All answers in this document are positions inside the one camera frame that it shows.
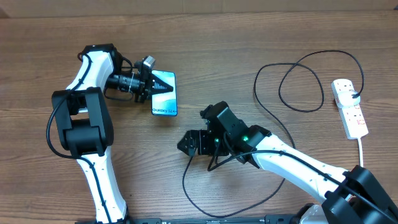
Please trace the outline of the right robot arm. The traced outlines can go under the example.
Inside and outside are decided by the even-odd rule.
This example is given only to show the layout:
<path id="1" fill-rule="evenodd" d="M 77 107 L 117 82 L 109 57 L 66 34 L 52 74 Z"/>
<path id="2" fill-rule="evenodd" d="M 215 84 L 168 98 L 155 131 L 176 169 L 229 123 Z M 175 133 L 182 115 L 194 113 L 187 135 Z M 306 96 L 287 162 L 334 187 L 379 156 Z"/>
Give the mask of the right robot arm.
<path id="1" fill-rule="evenodd" d="M 200 112 L 206 130 L 190 130 L 177 144 L 189 157 L 209 155 L 237 160 L 273 172 L 311 195 L 292 223 L 397 223 L 397 206 L 375 176 L 361 166 L 351 171 L 320 162 L 258 125 L 246 126 L 221 101 Z"/>

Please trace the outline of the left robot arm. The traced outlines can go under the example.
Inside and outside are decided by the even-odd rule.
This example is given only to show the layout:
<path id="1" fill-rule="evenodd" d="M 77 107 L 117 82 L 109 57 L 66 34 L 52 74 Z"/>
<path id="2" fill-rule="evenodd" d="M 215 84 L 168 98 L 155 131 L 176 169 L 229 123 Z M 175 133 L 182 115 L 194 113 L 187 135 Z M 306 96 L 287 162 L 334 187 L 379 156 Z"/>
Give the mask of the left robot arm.
<path id="1" fill-rule="evenodd" d="M 114 174 L 111 146 L 114 128 L 106 106 L 108 89 L 128 93 L 135 102 L 150 99 L 155 116 L 176 116 L 177 87 L 173 72 L 154 69 L 150 55 L 132 63 L 113 44 L 87 45 L 79 54 L 81 68 L 65 90 L 52 95 L 49 131 L 56 123 L 60 144 L 76 160 L 93 197 L 95 223 L 129 223 L 129 210 Z"/>

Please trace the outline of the Samsung Galaxy smartphone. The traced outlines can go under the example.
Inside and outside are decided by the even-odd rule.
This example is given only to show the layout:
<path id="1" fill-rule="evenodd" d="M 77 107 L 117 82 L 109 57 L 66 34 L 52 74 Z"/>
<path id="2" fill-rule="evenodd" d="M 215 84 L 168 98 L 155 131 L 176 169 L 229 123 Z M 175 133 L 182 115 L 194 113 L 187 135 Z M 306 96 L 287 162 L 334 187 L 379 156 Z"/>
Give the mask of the Samsung Galaxy smartphone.
<path id="1" fill-rule="evenodd" d="M 158 77 L 167 84 L 171 85 L 173 92 L 152 95 L 152 114 L 155 116 L 176 116 L 178 114 L 177 106 L 177 88 L 176 79 L 173 72 L 153 70 L 152 79 Z"/>

